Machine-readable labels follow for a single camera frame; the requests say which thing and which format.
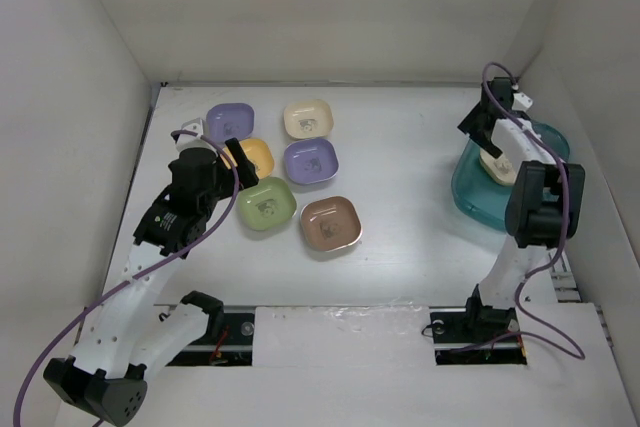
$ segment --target small bowl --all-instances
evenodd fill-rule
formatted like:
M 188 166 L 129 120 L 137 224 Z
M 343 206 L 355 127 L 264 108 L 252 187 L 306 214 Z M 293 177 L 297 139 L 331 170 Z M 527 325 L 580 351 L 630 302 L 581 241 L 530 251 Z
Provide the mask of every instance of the small bowl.
M 253 230 L 268 230 L 283 224 L 295 215 L 297 208 L 289 186 L 277 177 L 267 177 L 238 194 L 240 216 Z
M 284 127 L 294 139 L 329 135 L 333 129 L 331 107 L 324 100 L 302 100 L 284 109 Z
M 269 150 L 267 143 L 261 139 L 245 139 L 240 141 L 240 147 L 244 150 L 247 159 L 255 166 L 258 178 L 264 179 L 265 177 L 269 177 L 275 167 L 275 161 L 273 160 L 271 150 Z M 229 152 L 229 149 L 225 147 L 224 151 L 233 160 L 233 165 L 238 165 L 231 155 L 231 152 Z M 227 161 L 224 158 L 222 160 L 224 161 L 224 165 L 229 167 Z
M 329 197 L 306 205 L 300 223 L 309 245 L 321 252 L 331 252 L 355 244 L 362 236 L 356 209 L 344 197 Z
M 306 139 L 290 144 L 284 151 L 287 175 L 296 184 L 315 184 L 338 172 L 336 151 L 327 139 Z
M 218 104 L 207 112 L 209 133 L 214 142 L 246 139 L 253 132 L 255 113 L 248 104 Z

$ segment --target cable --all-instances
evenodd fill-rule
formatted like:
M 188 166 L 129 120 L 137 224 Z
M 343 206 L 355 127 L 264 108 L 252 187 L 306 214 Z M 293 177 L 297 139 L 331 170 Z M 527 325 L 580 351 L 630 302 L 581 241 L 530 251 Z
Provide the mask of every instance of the cable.
M 544 325 L 545 327 L 547 327 L 548 329 L 551 329 L 552 331 L 554 331 L 555 333 L 557 333 L 558 335 L 560 335 L 561 337 L 563 337 L 567 342 L 569 342 L 573 348 L 577 351 L 577 353 L 572 352 L 568 349 L 566 349 L 565 347 L 562 347 L 560 344 L 547 339 L 546 337 L 543 337 L 542 335 L 539 334 L 535 334 L 533 332 L 523 332 L 523 331 L 517 331 L 517 332 L 507 332 L 506 334 L 502 334 L 499 335 L 498 337 L 488 340 L 487 342 L 482 342 L 480 344 L 473 344 L 473 345 L 469 345 L 467 347 L 463 347 L 460 349 L 452 349 L 452 352 L 467 352 L 469 350 L 475 350 L 475 349 L 479 349 L 482 347 L 485 347 L 487 345 L 490 344 L 495 344 L 496 342 L 499 342 L 501 340 L 505 340 L 511 337 L 521 337 L 521 336 L 525 336 L 525 337 L 532 337 L 534 339 L 540 340 L 548 345 L 551 345 L 552 347 L 555 347 L 556 349 L 560 350 L 561 352 L 564 352 L 565 354 L 578 359 L 578 360 L 584 360 L 586 358 L 586 355 L 584 353 L 584 351 L 582 350 L 582 348 L 578 345 L 578 343 L 573 340 L 568 334 L 566 334 L 565 332 L 563 332 L 562 330 L 560 330 L 558 327 L 556 327 L 555 325 L 552 325 L 551 323 L 542 320 L 540 317 L 537 317 L 535 315 L 533 315 L 531 312 L 529 312 L 528 310 L 526 310 L 523 305 L 522 305 L 522 301 L 520 300 L 520 297 L 522 296 L 522 291 L 524 290 L 524 287 L 526 285 L 526 283 L 529 281 L 529 279 L 531 279 L 531 277 L 533 277 L 534 275 L 540 273 L 540 272 L 544 272 L 546 270 L 551 269 L 556 262 L 558 262 L 561 258 L 562 258 L 562 253 L 564 252 L 565 249 L 565 245 L 567 243 L 567 233 L 569 231 L 569 222 L 570 222 L 570 218 L 569 218 L 569 178 L 567 177 L 567 171 L 564 168 L 564 163 L 562 161 L 562 159 L 560 158 L 560 156 L 558 154 L 556 154 L 553 149 L 551 149 L 551 147 L 547 146 L 544 142 L 542 142 L 542 140 L 540 140 L 533 132 L 531 132 L 531 130 L 529 129 L 525 129 L 524 124 L 520 121 L 520 119 L 518 119 L 518 117 L 516 117 L 515 115 L 511 114 L 510 112 L 508 112 L 504 107 L 502 107 L 502 105 L 500 105 L 500 102 L 498 102 L 498 100 L 495 98 L 495 96 L 493 95 L 493 92 L 491 92 L 491 89 L 489 88 L 489 80 L 488 80 L 488 72 L 489 69 L 491 67 L 498 67 L 499 69 L 501 69 L 502 71 L 504 71 L 510 78 L 511 80 L 511 84 L 514 87 L 517 87 L 517 82 L 515 77 L 513 76 L 513 74 L 509 71 L 509 69 L 507 67 L 505 67 L 504 65 L 502 65 L 499 62 L 489 62 L 487 65 L 484 66 L 484 68 L 482 69 L 482 88 L 484 90 L 484 92 L 487 94 L 487 97 L 489 97 L 489 100 L 491 101 L 491 103 L 494 105 L 494 107 L 496 107 L 500 113 L 502 115 L 504 115 L 507 119 L 509 119 L 511 122 L 513 122 L 514 124 L 516 124 L 518 127 L 520 127 L 521 129 L 523 129 L 524 134 L 527 136 L 527 138 L 529 140 L 531 140 L 533 143 L 537 144 L 538 146 L 540 146 L 540 148 L 544 149 L 554 160 L 554 162 L 556 163 L 556 165 L 558 166 L 558 171 L 560 172 L 560 183 L 561 183 L 561 187 L 562 187 L 562 224 L 561 224 L 561 228 L 560 228 L 560 239 L 558 241 L 558 248 L 556 249 L 556 253 L 554 254 L 553 258 L 547 262 L 546 264 L 540 266 L 540 267 L 536 267 L 535 269 L 530 270 L 529 272 L 527 272 L 524 276 L 524 280 L 520 283 L 520 285 L 518 285 L 518 287 L 516 288 L 515 291 L 515 304 L 516 307 L 518 308 L 518 310 L 520 310 L 524 315 L 526 315 L 527 317 L 529 317 L 530 319 L 538 322 L 541 325 Z
M 430 324 L 428 324 L 424 329 L 422 329 L 422 332 L 420 332 L 420 334 L 421 334 L 423 337 L 429 337 L 430 339 L 433 339 L 433 334 L 432 334 L 432 335 L 427 335 L 427 334 L 425 334 L 425 332 L 426 332 L 427 330 L 431 330 L 431 329 L 433 328 L 433 326 L 434 326 L 434 323 L 433 323 L 433 322 L 431 322 L 431 323 L 430 323 Z
M 227 208 L 224 210 L 224 212 L 222 212 L 222 215 L 220 216 L 220 218 L 216 221 L 215 224 L 213 224 L 213 226 L 211 226 L 211 228 L 209 230 L 207 230 L 204 234 L 202 234 L 201 237 L 199 237 L 198 239 L 194 240 L 191 244 L 187 245 L 186 247 L 184 247 L 183 249 L 179 250 L 178 252 L 175 252 L 175 253 L 171 254 L 170 256 L 166 257 L 165 259 L 162 259 L 160 262 L 152 265 L 151 267 L 148 267 L 148 268 L 142 270 L 141 272 L 138 272 L 136 275 L 133 276 L 134 280 L 138 280 L 138 279 L 140 279 L 142 277 L 145 277 L 145 276 L 155 272 L 159 268 L 164 267 L 168 263 L 174 261 L 178 257 L 182 257 L 183 255 L 187 254 L 191 249 L 193 249 L 195 246 L 197 246 L 198 244 L 203 242 L 205 239 L 207 239 L 211 234 L 213 234 L 218 229 L 218 227 L 220 227 L 222 222 L 224 222 L 225 219 L 228 217 L 228 215 L 231 213 L 231 209 L 233 208 L 233 205 L 236 203 L 236 198 L 238 197 L 238 191 L 240 190 L 240 178 L 238 177 L 238 171 L 236 170 L 236 167 L 235 167 L 233 161 L 227 155 L 227 153 L 224 152 L 222 147 L 218 146 L 210 138 L 208 138 L 208 137 L 206 137 L 204 135 L 203 136 L 199 136 L 198 134 L 196 134 L 195 132 L 192 132 L 190 130 L 176 130 L 174 132 L 171 132 L 171 135 L 174 136 L 174 137 L 176 135 L 182 135 L 182 134 L 190 135 L 192 137 L 200 137 L 207 144 L 211 145 L 211 147 L 213 147 L 216 150 L 218 155 L 221 155 L 227 161 L 227 164 L 231 166 L 231 171 L 233 172 L 233 180 L 234 180 L 233 194 L 231 195 L 231 200 L 229 201 L 229 204 L 227 205 Z M 121 290 L 126 288 L 129 284 L 130 284 L 129 281 L 124 281 L 124 282 L 116 285 L 111 290 L 109 290 L 106 294 L 102 295 L 102 297 L 100 297 L 94 303 L 89 305 L 89 307 L 87 307 L 85 310 L 83 310 L 80 314 L 78 314 L 78 316 L 75 319 L 73 319 L 69 323 L 69 325 L 67 325 L 64 329 L 62 329 L 62 331 L 53 338 L 53 340 L 49 343 L 49 345 L 47 345 L 44 348 L 42 353 L 38 356 L 36 361 L 33 363 L 31 368 L 29 369 L 29 372 L 27 373 L 26 377 L 22 381 L 22 385 L 20 386 L 20 390 L 18 391 L 18 396 L 16 397 L 16 402 L 15 402 L 15 404 L 13 406 L 13 427 L 21 427 L 20 418 L 21 418 L 21 414 L 22 414 L 22 405 L 24 404 L 24 399 L 25 399 L 25 396 L 27 394 L 27 389 L 29 388 L 29 384 L 31 384 L 31 381 L 33 380 L 33 377 L 36 375 L 37 370 L 40 368 L 42 363 L 49 356 L 51 351 L 56 347 L 56 345 L 58 345 L 60 343 L 60 341 L 64 337 L 66 337 L 66 335 L 69 332 L 71 332 L 80 322 L 82 322 L 82 320 L 84 320 L 85 317 L 87 317 L 87 315 L 89 315 L 91 312 L 96 310 L 98 307 L 100 307 L 103 303 L 105 303 L 108 299 L 110 299 L 111 297 L 116 295 L 118 292 L 120 292 Z M 100 424 L 101 424 L 101 421 L 96 423 L 94 425 L 94 427 L 96 427 L 96 426 L 98 426 Z
M 209 363 L 211 364 L 214 360 L 216 360 L 216 356 L 218 355 L 218 351 L 220 350 L 220 347 L 222 346 L 222 344 L 224 344 L 224 341 L 227 339 L 227 337 L 229 336 L 229 326 L 227 325 L 224 330 L 222 331 L 222 335 L 220 336 L 220 339 L 218 340 L 218 343 L 216 344 L 216 348 L 213 350 L 213 352 L 211 352 L 211 356 L 209 357 Z

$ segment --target lavender bowl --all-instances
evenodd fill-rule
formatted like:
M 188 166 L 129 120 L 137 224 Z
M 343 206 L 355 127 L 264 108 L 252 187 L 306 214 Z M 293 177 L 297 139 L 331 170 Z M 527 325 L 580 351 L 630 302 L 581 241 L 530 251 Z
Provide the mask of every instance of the lavender bowl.
M 246 139 L 253 132 L 254 112 L 249 104 L 218 104 L 207 112 L 207 124 L 214 142 L 233 137 Z
M 327 139 L 306 139 L 289 144 L 284 151 L 287 175 L 296 184 L 329 180 L 338 172 L 336 151 Z

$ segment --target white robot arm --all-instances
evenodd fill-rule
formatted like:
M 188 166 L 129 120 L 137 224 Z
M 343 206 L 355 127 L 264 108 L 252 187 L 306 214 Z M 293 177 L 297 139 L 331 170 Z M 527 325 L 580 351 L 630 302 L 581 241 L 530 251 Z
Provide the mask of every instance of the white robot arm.
M 182 130 L 206 135 L 202 119 Z M 147 383 L 185 346 L 222 327 L 223 303 L 200 292 L 186 295 L 169 318 L 153 328 L 154 304 L 184 257 L 149 275 L 136 274 L 192 244 L 206 230 L 218 200 L 231 195 L 234 176 L 198 137 L 180 135 L 172 182 L 155 199 L 134 233 L 134 245 L 120 273 L 131 284 L 107 300 L 95 322 L 66 359 L 51 359 L 44 378 L 58 395 L 117 427 L 133 419 Z M 258 183 L 255 167 L 237 140 L 227 141 L 242 187 Z
M 522 123 L 533 132 L 530 121 L 523 120 Z M 555 165 L 553 157 L 531 142 L 510 120 L 496 121 L 491 140 L 506 154 L 516 172 L 520 170 L 523 162 L 537 161 L 550 166 Z M 548 249 L 544 245 L 519 248 L 515 238 L 507 236 L 496 263 L 478 285 L 482 304 L 496 309 L 515 307 L 513 294 L 516 288 L 527 272 L 540 265 L 547 252 Z
M 493 268 L 476 286 L 464 308 L 431 310 L 436 350 L 453 354 L 441 356 L 442 363 L 457 363 L 461 350 L 469 352 L 474 345 L 493 349 L 493 339 L 518 330 L 516 292 L 527 274 L 540 266 L 549 249 L 559 246 L 562 237 L 565 199 L 561 195 L 561 168 L 570 192 L 567 238 L 576 232 L 582 203 L 584 169 L 577 164 L 557 165 L 556 159 L 530 138 L 539 136 L 526 113 L 512 110 L 513 106 L 530 106 L 528 97 L 514 93 L 508 78 L 496 78 L 488 85 L 494 99 L 489 99 L 483 90 L 480 102 L 458 128 L 492 157 L 504 153 L 518 175 L 505 212 L 508 235 Z M 493 103 L 497 98 L 502 112 Z M 520 125 L 505 117 L 517 118 Z

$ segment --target teal tray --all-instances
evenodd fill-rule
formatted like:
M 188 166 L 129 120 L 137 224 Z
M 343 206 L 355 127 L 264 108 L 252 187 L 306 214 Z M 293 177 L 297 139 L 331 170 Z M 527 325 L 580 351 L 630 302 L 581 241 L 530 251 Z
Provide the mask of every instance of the teal tray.
M 564 161 L 571 149 L 564 136 L 553 127 L 533 123 L 533 129 Z M 456 206 L 472 219 L 505 232 L 504 212 L 511 196 L 511 187 L 497 184 L 480 165 L 480 147 L 472 141 L 460 157 L 451 179 L 451 192 Z

